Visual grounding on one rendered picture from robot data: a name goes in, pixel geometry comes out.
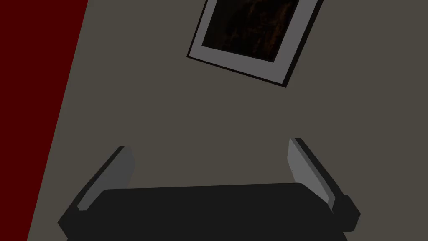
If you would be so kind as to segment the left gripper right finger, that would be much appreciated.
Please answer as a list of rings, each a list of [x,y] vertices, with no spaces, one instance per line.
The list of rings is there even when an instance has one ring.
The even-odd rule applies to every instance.
[[[343,233],[353,232],[360,211],[301,138],[289,140],[287,161],[295,182],[305,185],[328,205]]]

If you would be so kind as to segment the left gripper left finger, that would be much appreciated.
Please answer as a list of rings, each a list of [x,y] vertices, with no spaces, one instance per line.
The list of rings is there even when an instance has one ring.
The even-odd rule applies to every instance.
[[[119,146],[74,197],[58,221],[63,231],[82,231],[90,205],[105,190],[127,188],[135,169],[130,146]]]

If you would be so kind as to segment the dark framed wall picture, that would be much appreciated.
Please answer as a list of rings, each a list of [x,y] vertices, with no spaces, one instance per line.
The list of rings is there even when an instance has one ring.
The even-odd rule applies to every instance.
[[[206,0],[188,58],[286,87],[324,0]]]

